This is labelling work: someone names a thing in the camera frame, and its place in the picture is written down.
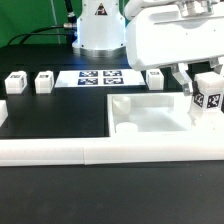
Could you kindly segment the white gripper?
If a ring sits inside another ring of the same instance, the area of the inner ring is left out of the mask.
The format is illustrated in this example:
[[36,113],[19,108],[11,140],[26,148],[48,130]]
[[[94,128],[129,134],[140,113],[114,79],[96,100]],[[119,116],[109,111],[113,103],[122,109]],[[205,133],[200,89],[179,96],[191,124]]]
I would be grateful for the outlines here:
[[183,18],[171,4],[144,8],[128,18],[126,53],[134,70],[173,64],[171,73],[185,96],[193,94],[193,85],[184,63],[211,58],[213,71],[224,75],[224,3],[215,4],[209,16]]

